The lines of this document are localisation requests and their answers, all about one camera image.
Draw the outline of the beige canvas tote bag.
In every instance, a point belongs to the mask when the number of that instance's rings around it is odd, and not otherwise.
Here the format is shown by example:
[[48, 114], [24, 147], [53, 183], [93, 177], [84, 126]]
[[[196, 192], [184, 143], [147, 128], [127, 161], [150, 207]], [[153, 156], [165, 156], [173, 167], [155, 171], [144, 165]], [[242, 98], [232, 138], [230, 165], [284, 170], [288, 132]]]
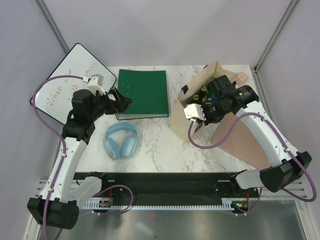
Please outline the beige canvas tote bag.
[[219, 61], [215, 61], [197, 73], [191, 81], [180, 91], [177, 98], [173, 101], [169, 117], [169, 128], [184, 142], [189, 142], [188, 130], [191, 136], [197, 136], [202, 133], [204, 127], [199, 126], [196, 121], [204, 121], [206, 118], [203, 113], [203, 107], [198, 103], [190, 103], [203, 85], [209, 83], [211, 78], [227, 76], [229, 82], [235, 80], [237, 73], [224, 69]]

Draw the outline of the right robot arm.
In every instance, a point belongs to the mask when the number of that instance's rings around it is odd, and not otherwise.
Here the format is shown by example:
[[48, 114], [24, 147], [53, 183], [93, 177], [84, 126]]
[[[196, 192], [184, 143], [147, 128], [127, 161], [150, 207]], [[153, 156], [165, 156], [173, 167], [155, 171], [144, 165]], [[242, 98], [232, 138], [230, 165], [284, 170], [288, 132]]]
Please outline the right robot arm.
[[236, 123], [243, 122], [249, 128], [270, 164], [265, 169], [238, 173], [229, 184], [233, 196], [240, 197], [249, 188], [267, 188], [276, 193], [302, 177], [312, 157], [307, 151], [300, 152], [280, 133], [249, 85], [236, 87], [222, 75], [212, 79], [208, 88], [211, 100], [201, 105], [205, 125], [219, 123], [233, 113]]

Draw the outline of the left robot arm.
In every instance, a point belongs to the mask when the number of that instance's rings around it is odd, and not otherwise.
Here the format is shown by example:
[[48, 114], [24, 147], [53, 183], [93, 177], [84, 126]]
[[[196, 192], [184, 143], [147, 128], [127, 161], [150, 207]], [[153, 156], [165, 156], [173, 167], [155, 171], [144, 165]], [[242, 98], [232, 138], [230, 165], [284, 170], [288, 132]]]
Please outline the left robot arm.
[[71, 230], [82, 207], [97, 194], [110, 191], [102, 173], [89, 173], [75, 189], [71, 188], [77, 165], [95, 131], [95, 121], [103, 115], [115, 115], [127, 110], [132, 100], [115, 88], [103, 95], [88, 89], [77, 90], [72, 97], [72, 109], [67, 115], [61, 148], [51, 174], [38, 197], [31, 197], [27, 209], [43, 227]]

